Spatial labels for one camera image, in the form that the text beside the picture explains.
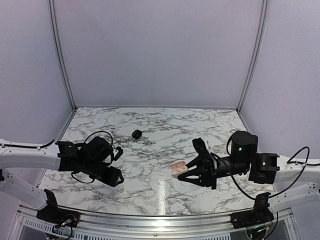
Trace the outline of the white earbud charging case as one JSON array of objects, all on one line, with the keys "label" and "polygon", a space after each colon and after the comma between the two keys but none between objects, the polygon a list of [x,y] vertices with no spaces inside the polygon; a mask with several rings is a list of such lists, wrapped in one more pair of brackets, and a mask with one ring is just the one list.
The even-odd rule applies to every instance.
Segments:
[{"label": "white earbud charging case", "polygon": [[183,160],[175,161],[170,165],[171,175],[177,179],[179,175],[189,171],[187,164]]}]

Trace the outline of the black earbud charging case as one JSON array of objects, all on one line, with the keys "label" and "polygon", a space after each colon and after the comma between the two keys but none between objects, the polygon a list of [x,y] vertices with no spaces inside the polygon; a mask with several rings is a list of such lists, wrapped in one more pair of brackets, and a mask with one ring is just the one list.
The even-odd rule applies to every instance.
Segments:
[{"label": "black earbud charging case", "polygon": [[142,136],[142,131],[141,130],[134,130],[133,133],[131,134],[132,138],[134,139],[139,139]]}]

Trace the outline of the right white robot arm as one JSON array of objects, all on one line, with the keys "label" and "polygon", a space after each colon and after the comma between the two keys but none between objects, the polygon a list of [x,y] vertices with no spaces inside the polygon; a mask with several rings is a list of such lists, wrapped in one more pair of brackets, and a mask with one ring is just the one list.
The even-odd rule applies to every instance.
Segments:
[{"label": "right white robot arm", "polygon": [[247,131],[236,131],[227,141],[227,156],[220,157],[209,152],[201,138],[192,141],[197,157],[186,163],[179,160],[170,165],[171,175],[182,182],[200,187],[217,188],[217,180],[248,174],[255,184],[289,182],[285,189],[265,192],[249,199],[254,201],[247,219],[258,224],[268,212],[276,213],[320,200],[320,165],[313,160],[298,160],[295,153],[286,158],[276,153],[259,153],[258,137]]}]

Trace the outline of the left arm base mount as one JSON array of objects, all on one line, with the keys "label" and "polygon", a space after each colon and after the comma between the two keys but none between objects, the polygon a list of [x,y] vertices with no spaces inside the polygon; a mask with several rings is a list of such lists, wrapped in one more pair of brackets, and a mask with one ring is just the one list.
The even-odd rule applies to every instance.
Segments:
[{"label": "left arm base mount", "polygon": [[52,233],[59,228],[70,228],[69,236],[64,238],[70,240],[74,235],[74,229],[78,226],[80,213],[74,210],[60,208],[55,194],[48,189],[43,190],[46,196],[45,205],[37,210],[36,217],[40,220],[53,223]]}]

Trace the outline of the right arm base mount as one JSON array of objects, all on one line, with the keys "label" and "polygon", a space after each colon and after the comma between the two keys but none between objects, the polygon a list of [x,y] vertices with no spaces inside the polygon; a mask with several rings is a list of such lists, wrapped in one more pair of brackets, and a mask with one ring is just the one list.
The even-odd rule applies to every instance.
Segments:
[{"label": "right arm base mount", "polygon": [[233,228],[245,228],[246,235],[250,240],[264,240],[274,220],[274,215],[269,210],[268,199],[270,195],[270,192],[258,194],[252,209],[232,213],[230,223]]}]

